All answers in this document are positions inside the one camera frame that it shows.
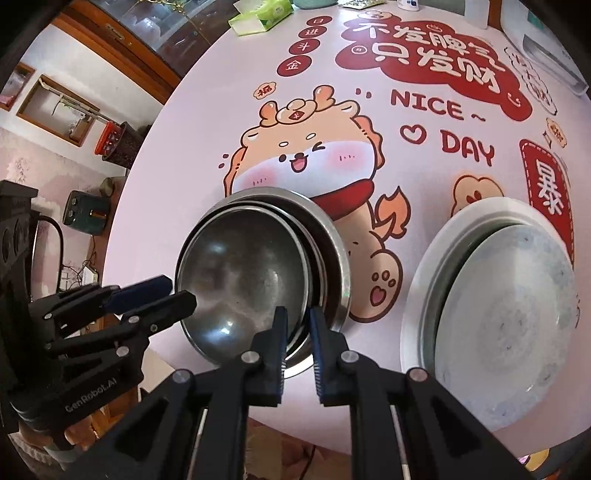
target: red heart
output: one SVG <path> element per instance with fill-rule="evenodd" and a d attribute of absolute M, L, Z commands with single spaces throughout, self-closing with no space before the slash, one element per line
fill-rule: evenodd
<path fill-rule="evenodd" d="M 406 134 L 406 131 L 408 130 L 409 132 L 411 132 L 412 134 L 414 134 L 417 129 L 420 130 L 420 135 L 418 136 L 418 138 L 413 138 L 413 137 L 409 137 Z M 420 145 L 421 143 L 423 143 L 426 139 L 427 139 L 427 130 L 425 130 L 425 127 L 423 127 L 422 125 L 403 125 L 400 127 L 400 135 L 402 136 L 403 139 L 405 139 L 407 142 L 410 143 L 414 143 L 415 145 Z"/>
<path fill-rule="evenodd" d="M 372 288 L 369 294 L 369 301 L 371 302 L 371 305 L 377 307 L 378 305 L 383 303 L 386 299 L 387 294 L 388 292 L 386 292 L 383 288 L 380 288 L 378 286 Z"/>

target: white plate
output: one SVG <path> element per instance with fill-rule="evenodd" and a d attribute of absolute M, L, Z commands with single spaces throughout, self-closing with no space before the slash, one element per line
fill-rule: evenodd
<path fill-rule="evenodd" d="M 435 374 L 489 430 L 544 398 L 566 361 L 577 300 L 569 259 L 530 225 L 493 233 L 464 263 L 441 313 Z"/>
<path fill-rule="evenodd" d="M 548 219 L 519 200 L 492 197 L 478 200 L 455 214 L 427 248 L 414 274 L 402 316 L 402 372 L 422 367 L 434 372 L 435 332 L 446 294 L 467 256 L 490 234 L 509 225 L 544 229 L 564 249 Z"/>

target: paw print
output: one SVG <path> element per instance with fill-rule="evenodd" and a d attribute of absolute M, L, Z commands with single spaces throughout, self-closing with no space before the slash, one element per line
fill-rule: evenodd
<path fill-rule="evenodd" d="M 388 284 L 387 284 L 388 287 L 394 288 L 396 286 L 396 279 L 390 278 L 390 271 L 389 270 L 384 270 L 382 272 L 381 278 L 384 282 L 388 282 Z M 377 282 L 380 279 L 379 273 L 374 272 L 374 274 L 371 276 L 371 279 L 374 282 Z M 387 297 L 388 297 L 388 292 L 384 288 L 382 288 L 378 285 L 375 285 L 371 289 L 371 292 L 369 293 L 369 302 L 374 307 L 377 307 L 377 306 L 381 305 L 382 303 L 384 303 L 384 300 L 386 300 Z"/>

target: cartoon character face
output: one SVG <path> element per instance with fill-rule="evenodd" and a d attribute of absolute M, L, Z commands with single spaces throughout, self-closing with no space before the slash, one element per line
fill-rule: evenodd
<path fill-rule="evenodd" d="M 382 138 L 352 101 L 338 103 L 330 86 L 313 100 L 295 99 L 277 110 L 267 102 L 261 122 L 243 134 L 224 179 L 226 195 L 274 186 L 315 197 L 360 179 L 371 179 L 384 163 Z"/>
<path fill-rule="evenodd" d="M 504 197 L 501 187 L 488 177 L 463 175 L 453 187 L 452 216 L 471 203 L 489 197 Z"/>

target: stacked bowls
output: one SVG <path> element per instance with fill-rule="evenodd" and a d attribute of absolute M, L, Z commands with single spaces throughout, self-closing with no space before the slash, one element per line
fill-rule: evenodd
<path fill-rule="evenodd" d="M 248 350 L 254 334 L 271 328 L 275 307 L 286 307 L 286 378 L 313 364 L 306 309 L 320 306 L 338 331 L 350 288 L 348 253 L 330 218 L 308 198 L 273 187 L 213 206 L 183 245 L 175 281 L 197 298 L 182 321 L 185 334 L 215 365 Z"/>

